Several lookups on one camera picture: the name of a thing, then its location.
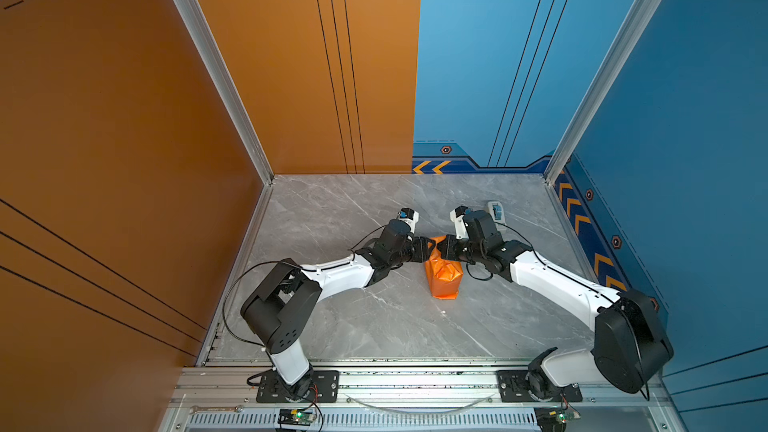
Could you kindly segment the yellow orange wrapping paper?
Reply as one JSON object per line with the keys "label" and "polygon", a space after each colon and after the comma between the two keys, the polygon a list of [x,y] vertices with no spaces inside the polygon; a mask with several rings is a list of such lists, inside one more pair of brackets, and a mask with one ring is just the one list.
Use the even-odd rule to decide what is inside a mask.
{"label": "yellow orange wrapping paper", "polygon": [[464,277],[459,262],[446,260],[437,247],[434,247],[425,262],[427,284],[434,298],[455,300],[458,297],[461,281]]}

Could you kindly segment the right green circuit board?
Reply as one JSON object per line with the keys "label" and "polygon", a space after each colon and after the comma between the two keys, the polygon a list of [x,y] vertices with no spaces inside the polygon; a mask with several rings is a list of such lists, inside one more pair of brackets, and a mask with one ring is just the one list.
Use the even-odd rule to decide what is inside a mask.
{"label": "right green circuit board", "polygon": [[537,425],[542,432],[565,432],[567,429],[567,417],[565,410],[536,408]]}

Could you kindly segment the white tape dispenser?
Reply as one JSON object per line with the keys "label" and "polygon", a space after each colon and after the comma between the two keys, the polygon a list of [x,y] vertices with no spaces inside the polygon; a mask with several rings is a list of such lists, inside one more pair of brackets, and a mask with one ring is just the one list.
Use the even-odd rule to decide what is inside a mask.
{"label": "white tape dispenser", "polygon": [[497,223],[506,222],[504,208],[499,201],[488,201],[487,210],[495,222]]}

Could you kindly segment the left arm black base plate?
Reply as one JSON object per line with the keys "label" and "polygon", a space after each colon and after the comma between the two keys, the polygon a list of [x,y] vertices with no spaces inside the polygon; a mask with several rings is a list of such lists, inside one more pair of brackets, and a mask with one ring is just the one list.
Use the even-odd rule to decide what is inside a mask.
{"label": "left arm black base plate", "polygon": [[259,376],[259,383],[252,387],[257,390],[258,403],[335,403],[339,392],[338,370],[314,370],[300,378],[295,384],[287,384],[276,370],[268,370]]}

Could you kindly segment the left aluminium corner post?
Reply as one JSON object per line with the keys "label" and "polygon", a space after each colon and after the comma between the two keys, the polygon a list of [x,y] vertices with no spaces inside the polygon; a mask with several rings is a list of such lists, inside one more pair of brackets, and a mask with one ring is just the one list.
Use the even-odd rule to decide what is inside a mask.
{"label": "left aluminium corner post", "polygon": [[172,0],[262,183],[274,172],[198,0]]}

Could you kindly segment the green circuit board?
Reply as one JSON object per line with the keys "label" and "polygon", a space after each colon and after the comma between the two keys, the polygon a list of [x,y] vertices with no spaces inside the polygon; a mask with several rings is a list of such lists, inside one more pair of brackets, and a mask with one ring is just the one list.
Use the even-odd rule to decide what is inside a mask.
{"label": "green circuit board", "polygon": [[536,408],[537,425],[542,432],[565,432],[567,429],[567,417],[565,410]]}
{"label": "green circuit board", "polygon": [[287,409],[279,410],[277,427],[279,430],[307,431],[320,425],[319,414],[314,409]]}

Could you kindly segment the left green circuit board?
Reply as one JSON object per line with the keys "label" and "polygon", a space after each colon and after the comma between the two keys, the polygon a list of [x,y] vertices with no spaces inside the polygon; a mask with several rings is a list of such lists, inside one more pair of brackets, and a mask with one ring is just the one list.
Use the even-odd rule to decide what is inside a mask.
{"label": "left green circuit board", "polygon": [[319,414],[314,409],[287,409],[279,410],[277,427],[279,430],[307,431],[320,425]]}

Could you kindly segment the clear tube on rail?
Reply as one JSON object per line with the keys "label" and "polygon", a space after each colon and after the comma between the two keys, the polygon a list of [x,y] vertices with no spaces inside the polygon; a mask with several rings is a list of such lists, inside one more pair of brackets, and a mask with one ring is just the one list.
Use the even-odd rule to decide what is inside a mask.
{"label": "clear tube on rail", "polygon": [[355,404],[358,406],[361,406],[363,408],[381,412],[385,414],[391,414],[391,415],[401,415],[401,416],[416,416],[416,415],[444,415],[444,416],[451,416],[451,415],[457,415],[464,413],[466,411],[469,411],[473,408],[476,408],[478,406],[481,406],[483,404],[489,404],[492,403],[494,398],[492,396],[483,397],[480,399],[476,399],[472,402],[469,402],[465,405],[461,406],[455,406],[455,407],[448,407],[448,406],[438,406],[436,404],[430,404],[429,406],[425,406],[424,404],[417,404],[413,403],[406,406],[401,407],[394,407],[394,406],[387,406],[387,405],[380,405],[380,404],[374,404],[372,402],[366,402],[359,398],[355,398],[349,395],[345,396],[346,402],[349,404]]}

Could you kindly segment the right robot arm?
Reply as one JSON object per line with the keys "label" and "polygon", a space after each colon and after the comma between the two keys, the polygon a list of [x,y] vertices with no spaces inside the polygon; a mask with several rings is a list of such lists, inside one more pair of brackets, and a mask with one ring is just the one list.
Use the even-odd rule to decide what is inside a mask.
{"label": "right robot arm", "polygon": [[493,249],[453,235],[436,249],[442,258],[481,265],[504,280],[547,298],[593,332],[590,347],[550,347],[528,365],[528,393],[549,401],[568,386],[608,383],[648,398],[649,380],[674,356],[674,349],[653,300],[630,289],[590,282],[540,256],[533,246],[510,240]]}

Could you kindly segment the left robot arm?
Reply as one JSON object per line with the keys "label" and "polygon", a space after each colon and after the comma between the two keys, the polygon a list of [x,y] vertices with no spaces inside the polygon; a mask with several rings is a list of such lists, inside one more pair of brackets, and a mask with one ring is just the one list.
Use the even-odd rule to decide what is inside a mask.
{"label": "left robot arm", "polygon": [[313,388],[313,367],[301,335],[316,306],[348,290],[374,285],[408,262],[424,263],[436,242],[427,237],[371,239],[344,259],[319,265],[280,261],[245,299],[240,316],[260,339],[276,381],[292,399]]}

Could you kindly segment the right aluminium corner post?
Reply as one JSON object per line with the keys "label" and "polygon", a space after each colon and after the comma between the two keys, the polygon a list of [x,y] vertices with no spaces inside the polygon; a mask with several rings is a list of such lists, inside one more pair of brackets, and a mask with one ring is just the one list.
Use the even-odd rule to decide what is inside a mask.
{"label": "right aluminium corner post", "polygon": [[662,0],[634,0],[608,52],[568,124],[544,174],[552,186],[649,25]]}

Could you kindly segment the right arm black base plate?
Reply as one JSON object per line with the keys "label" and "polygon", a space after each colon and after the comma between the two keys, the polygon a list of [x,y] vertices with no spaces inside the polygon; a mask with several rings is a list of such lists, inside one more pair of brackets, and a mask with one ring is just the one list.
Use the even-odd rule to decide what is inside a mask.
{"label": "right arm black base plate", "polygon": [[503,403],[582,402],[578,385],[556,387],[538,373],[512,369],[496,372],[498,392]]}

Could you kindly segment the aluminium front rail frame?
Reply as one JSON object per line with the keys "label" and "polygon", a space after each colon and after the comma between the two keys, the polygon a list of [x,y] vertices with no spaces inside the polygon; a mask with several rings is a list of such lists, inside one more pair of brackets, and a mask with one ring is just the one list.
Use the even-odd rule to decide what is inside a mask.
{"label": "aluminium front rail frame", "polygon": [[[578,385],[582,402],[503,403],[496,372],[522,369],[521,361],[498,359],[439,361],[317,362],[314,370],[338,370],[335,403],[258,403],[259,376],[265,362],[233,362],[183,370],[162,416],[161,431],[279,430],[280,409],[314,409],[320,425],[307,431],[541,431],[536,408],[565,410],[566,431],[684,431],[666,388],[652,379],[645,398],[607,383]],[[413,403],[455,407],[492,396],[461,414],[401,416],[346,402],[349,395],[374,404],[401,407]]]}

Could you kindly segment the aluminium corner post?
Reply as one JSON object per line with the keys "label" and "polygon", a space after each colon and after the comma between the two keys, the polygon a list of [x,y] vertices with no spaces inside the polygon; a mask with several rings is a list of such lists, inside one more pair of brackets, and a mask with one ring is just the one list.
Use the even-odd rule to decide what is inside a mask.
{"label": "aluminium corner post", "polygon": [[662,0],[634,0],[608,52],[568,124],[544,174],[552,186],[649,25]]}
{"label": "aluminium corner post", "polygon": [[172,0],[262,183],[274,172],[198,0]]}

